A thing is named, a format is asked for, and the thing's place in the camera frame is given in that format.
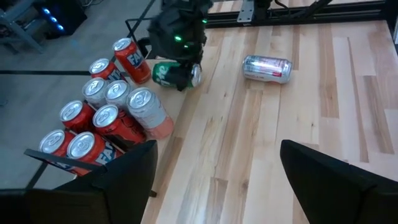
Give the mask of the black aluminium table frame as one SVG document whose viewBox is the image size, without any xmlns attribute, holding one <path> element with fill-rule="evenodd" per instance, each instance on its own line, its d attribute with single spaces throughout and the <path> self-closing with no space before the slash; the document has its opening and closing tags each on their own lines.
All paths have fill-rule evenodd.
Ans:
<svg viewBox="0 0 398 224">
<path fill-rule="evenodd" d="M 342 22 L 386 21 L 398 53 L 398 0 L 375 0 L 333 4 L 315 0 L 309 6 L 288 7 L 279 0 L 254 0 L 251 22 L 237 22 L 239 11 L 208 15 L 206 28 L 285 26 Z"/>
</svg>

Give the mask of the black computer tower, glowing lights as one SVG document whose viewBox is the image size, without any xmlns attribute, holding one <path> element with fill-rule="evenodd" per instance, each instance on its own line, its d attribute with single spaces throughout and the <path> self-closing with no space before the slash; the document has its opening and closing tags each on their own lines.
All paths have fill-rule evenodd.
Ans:
<svg viewBox="0 0 398 224">
<path fill-rule="evenodd" d="M 80 0 L 36 0 L 33 6 L 57 35 L 72 35 L 87 19 Z"/>
</svg>

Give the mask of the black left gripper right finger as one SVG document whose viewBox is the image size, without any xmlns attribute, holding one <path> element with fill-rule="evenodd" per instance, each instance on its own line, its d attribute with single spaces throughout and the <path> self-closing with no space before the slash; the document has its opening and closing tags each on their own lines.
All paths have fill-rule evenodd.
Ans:
<svg viewBox="0 0 398 224">
<path fill-rule="evenodd" d="M 289 139 L 280 159 L 310 224 L 398 224 L 398 182 Z"/>
</svg>

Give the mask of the silver beverage can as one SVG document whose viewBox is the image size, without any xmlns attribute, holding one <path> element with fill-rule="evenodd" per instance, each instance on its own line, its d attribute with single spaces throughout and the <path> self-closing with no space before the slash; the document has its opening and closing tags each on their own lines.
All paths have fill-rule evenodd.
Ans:
<svg viewBox="0 0 398 224">
<path fill-rule="evenodd" d="M 151 89 L 136 88 L 127 96 L 126 104 L 130 114 L 154 139 L 166 138 L 173 132 L 172 118 Z"/>
<path fill-rule="evenodd" d="M 291 61 L 284 58 L 247 55 L 242 64 L 243 76 L 248 79 L 285 84 L 293 69 Z"/>
</svg>

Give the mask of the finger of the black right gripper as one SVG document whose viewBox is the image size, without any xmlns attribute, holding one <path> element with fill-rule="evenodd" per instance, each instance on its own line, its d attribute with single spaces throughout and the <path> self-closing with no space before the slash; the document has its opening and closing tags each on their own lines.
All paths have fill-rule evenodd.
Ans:
<svg viewBox="0 0 398 224">
<path fill-rule="evenodd" d="M 183 63 L 176 68 L 177 81 L 176 86 L 178 91 L 183 91 L 187 88 L 193 88 L 193 64 Z"/>
</svg>

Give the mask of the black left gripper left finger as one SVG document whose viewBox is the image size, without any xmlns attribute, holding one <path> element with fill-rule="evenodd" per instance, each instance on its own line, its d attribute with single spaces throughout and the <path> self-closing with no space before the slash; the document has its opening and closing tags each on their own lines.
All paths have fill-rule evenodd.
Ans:
<svg viewBox="0 0 398 224">
<path fill-rule="evenodd" d="M 156 167 L 150 140 L 53 190 L 2 189 L 0 224 L 140 224 Z"/>
</svg>

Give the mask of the silver mounting plate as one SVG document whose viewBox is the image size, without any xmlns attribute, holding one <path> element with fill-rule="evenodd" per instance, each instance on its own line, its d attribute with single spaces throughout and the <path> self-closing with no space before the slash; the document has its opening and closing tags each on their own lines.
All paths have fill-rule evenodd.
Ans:
<svg viewBox="0 0 398 224">
<path fill-rule="evenodd" d="M 254 14 L 254 0 L 243 0 L 237 22 L 251 22 Z"/>
</svg>

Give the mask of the green Sprite can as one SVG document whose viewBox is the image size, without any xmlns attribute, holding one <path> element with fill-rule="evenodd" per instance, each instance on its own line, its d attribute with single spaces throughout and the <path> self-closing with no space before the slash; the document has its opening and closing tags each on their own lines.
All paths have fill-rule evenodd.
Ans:
<svg viewBox="0 0 398 224">
<path fill-rule="evenodd" d="M 160 86 L 176 88 L 177 73 L 176 68 L 180 64 L 178 62 L 159 62 L 152 69 L 152 79 Z M 193 80 L 194 88 L 201 83 L 201 66 L 193 64 Z"/>
</svg>

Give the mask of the wooden table with grey legs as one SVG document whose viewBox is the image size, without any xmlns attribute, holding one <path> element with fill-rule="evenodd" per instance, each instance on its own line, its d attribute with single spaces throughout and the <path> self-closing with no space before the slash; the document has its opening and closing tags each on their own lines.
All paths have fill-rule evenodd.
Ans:
<svg viewBox="0 0 398 224">
<path fill-rule="evenodd" d="M 20 26 L 17 23 L 18 18 L 23 16 L 30 8 L 33 8 L 34 3 L 40 0 L 17 0 L 17 2 L 3 10 L 0 8 L 0 25 L 4 25 L 14 35 L 10 37 L 0 38 L 0 45 L 5 46 L 13 54 L 18 51 L 12 46 L 15 42 L 25 42 L 31 48 L 39 53 L 44 51 L 43 47 L 34 39 L 34 34 L 46 23 L 46 20 L 41 16 L 33 18 L 26 26 Z"/>
</svg>

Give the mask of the black table clamp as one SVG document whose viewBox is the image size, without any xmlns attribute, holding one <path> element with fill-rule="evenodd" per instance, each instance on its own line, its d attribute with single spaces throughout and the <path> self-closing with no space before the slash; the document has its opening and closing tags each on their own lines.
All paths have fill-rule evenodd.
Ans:
<svg viewBox="0 0 398 224">
<path fill-rule="evenodd" d="M 152 45 L 148 37 L 141 38 L 137 41 L 137 46 L 141 54 L 146 59 L 154 59 L 155 55 L 152 53 Z"/>
</svg>

